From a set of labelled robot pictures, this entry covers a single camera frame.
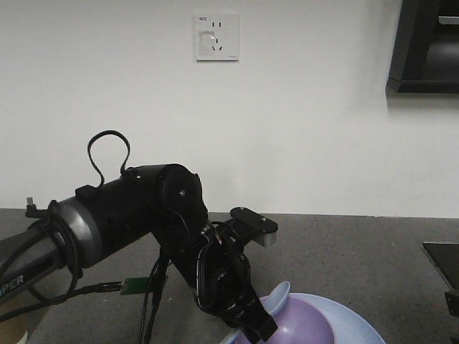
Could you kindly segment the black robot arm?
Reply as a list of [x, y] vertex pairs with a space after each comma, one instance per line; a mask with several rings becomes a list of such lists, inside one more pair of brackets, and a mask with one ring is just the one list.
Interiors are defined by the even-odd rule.
[[151, 339], [166, 271], [174, 265], [194, 293], [198, 307], [240, 329], [251, 343], [268, 340], [277, 330], [250, 278], [245, 245], [267, 246], [278, 226], [245, 207], [226, 221], [210, 221], [198, 175], [179, 164], [140, 166], [97, 187], [83, 186], [46, 209], [27, 206], [32, 224], [1, 241], [1, 300], [7, 301], [57, 269], [67, 267], [65, 294], [37, 295], [27, 312], [57, 305], [81, 293], [121, 288], [110, 282], [77, 288], [84, 269], [152, 234], [160, 253], [147, 279], [139, 341]]

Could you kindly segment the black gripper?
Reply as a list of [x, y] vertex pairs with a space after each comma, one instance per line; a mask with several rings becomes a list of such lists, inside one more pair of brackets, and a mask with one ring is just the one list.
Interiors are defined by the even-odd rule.
[[197, 256], [196, 302], [201, 310], [239, 328], [249, 341], [266, 341], [278, 329], [251, 282], [245, 245], [270, 236], [241, 221], [214, 221]]

